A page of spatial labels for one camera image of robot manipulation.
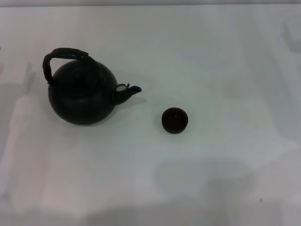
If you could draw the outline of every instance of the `white table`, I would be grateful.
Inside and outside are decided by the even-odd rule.
[[[299,225],[300,12],[0,8],[0,225]],[[58,47],[142,93],[95,126],[61,120],[42,72]],[[173,106],[178,135],[161,126]]]

